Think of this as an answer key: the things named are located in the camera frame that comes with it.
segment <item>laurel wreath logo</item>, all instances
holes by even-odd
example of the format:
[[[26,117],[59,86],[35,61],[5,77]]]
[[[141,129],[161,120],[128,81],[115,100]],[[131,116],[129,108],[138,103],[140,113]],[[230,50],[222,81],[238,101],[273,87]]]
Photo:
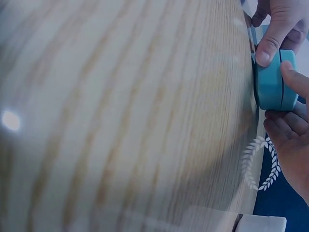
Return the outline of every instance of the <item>laurel wreath logo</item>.
[[[263,147],[269,150],[272,157],[272,165],[268,178],[262,183],[260,187],[258,187],[256,185],[256,181],[252,176],[251,167],[254,161],[255,154]],[[278,154],[272,141],[269,137],[264,139],[263,137],[258,136],[256,139],[254,139],[254,142],[250,143],[250,145],[246,147],[246,150],[243,153],[244,155],[242,157],[241,171],[242,174],[245,176],[245,181],[247,185],[250,189],[265,191],[273,184],[273,182],[277,179],[279,173],[281,172],[280,164],[278,161]]]

